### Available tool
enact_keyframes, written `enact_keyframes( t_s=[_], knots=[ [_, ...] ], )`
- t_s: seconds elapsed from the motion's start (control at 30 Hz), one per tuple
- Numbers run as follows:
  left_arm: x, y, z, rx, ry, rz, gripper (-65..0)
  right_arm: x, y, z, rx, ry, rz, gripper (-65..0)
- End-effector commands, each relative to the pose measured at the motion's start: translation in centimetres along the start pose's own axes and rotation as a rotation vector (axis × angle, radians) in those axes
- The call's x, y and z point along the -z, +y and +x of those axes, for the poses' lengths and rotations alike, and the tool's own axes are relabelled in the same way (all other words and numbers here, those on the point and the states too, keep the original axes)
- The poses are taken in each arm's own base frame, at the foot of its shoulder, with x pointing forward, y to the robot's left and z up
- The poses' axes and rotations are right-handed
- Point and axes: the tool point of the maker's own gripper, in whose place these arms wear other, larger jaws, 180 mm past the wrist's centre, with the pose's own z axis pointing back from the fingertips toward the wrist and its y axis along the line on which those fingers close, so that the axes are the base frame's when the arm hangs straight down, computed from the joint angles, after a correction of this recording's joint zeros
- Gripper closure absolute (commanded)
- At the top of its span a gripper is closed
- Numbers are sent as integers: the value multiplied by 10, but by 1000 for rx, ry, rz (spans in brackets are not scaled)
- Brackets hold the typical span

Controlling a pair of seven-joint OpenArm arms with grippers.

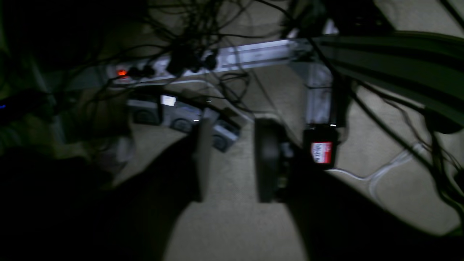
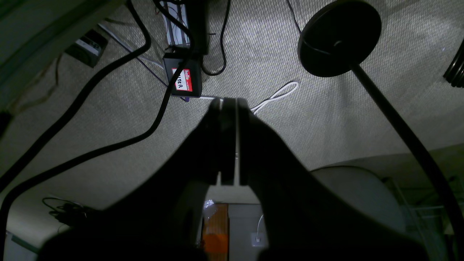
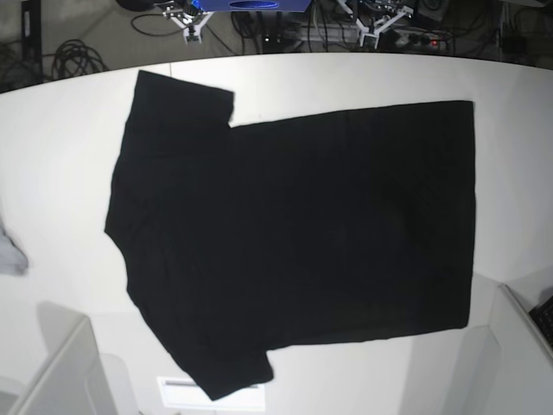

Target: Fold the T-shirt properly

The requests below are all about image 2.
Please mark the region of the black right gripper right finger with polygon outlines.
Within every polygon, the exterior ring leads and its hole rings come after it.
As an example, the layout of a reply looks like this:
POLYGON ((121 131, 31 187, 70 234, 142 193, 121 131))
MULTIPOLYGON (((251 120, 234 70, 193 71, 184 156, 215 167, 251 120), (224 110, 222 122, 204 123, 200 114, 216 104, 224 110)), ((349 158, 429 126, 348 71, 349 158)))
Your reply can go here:
POLYGON ((321 184, 285 142, 237 100, 241 179, 257 195, 269 246, 259 261, 427 261, 424 247, 321 184))

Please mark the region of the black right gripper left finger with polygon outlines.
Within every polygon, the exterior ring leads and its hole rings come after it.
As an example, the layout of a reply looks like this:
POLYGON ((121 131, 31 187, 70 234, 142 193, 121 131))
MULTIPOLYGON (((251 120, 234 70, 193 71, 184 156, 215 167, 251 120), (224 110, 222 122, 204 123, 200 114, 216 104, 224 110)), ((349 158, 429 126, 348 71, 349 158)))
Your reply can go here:
POLYGON ((198 126, 140 187, 85 224, 48 240, 40 261, 207 261, 196 246, 204 200, 235 147, 235 99, 215 99, 198 126))

